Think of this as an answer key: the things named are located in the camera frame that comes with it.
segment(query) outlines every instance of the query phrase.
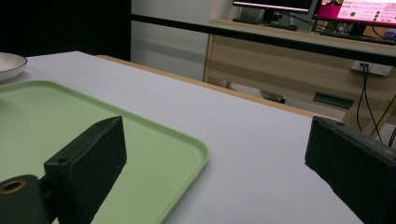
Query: table surface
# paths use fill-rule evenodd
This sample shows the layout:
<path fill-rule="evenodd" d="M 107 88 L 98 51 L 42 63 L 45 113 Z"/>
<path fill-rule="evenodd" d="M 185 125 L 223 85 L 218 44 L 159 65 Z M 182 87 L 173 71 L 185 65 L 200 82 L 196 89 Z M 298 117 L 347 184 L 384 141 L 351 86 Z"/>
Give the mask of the table surface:
<path fill-rule="evenodd" d="M 361 223 L 304 164 L 312 114 L 104 58 L 31 57 L 0 85 L 53 81 L 205 142 L 209 162 L 166 223 Z"/>

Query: monitor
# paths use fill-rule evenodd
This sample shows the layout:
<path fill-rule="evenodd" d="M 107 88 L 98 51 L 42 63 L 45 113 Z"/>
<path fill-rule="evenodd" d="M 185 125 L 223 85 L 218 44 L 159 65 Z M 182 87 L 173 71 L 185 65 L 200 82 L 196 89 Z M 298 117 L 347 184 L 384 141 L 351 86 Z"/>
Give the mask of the monitor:
<path fill-rule="evenodd" d="M 313 0 L 233 0 L 233 6 L 265 9 L 263 22 L 271 23 L 276 11 L 308 14 L 312 2 Z"/>
<path fill-rule="evenodd" d="M 313 19 L 353 24 L 350 35 L 366 26 L 396 28 L 396 0 L 318 0 Z"/>

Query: white wall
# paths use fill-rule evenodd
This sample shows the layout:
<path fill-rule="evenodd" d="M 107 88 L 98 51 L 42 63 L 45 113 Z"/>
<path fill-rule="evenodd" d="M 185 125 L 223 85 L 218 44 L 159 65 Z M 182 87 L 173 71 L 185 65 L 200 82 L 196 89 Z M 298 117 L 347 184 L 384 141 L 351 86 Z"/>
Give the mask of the white wall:
<path fill-rule="evenodd" d="M 208 25 L 213 1 L 132 0 L 132 14 Z M 202 80 L 207 37 L 206 34 L 132 21 L 131 61 Z"/>

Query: small black object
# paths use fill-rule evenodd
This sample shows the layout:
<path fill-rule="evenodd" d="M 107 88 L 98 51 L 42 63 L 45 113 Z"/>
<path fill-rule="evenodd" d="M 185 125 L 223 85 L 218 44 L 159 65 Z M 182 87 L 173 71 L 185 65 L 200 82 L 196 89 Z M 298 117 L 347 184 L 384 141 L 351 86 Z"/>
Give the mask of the small black object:
<path fill-rule="evenodd" d="M 332 119 L 314 117 L 305 164 L 365 224 L 396 223 L 396 152 Z"/>
<path fill-rule="evenodd" d="M 44 163 L 0 184 L 0 222 L 91 223 L 126 163 L 122 117 L 93 124 Z"/>

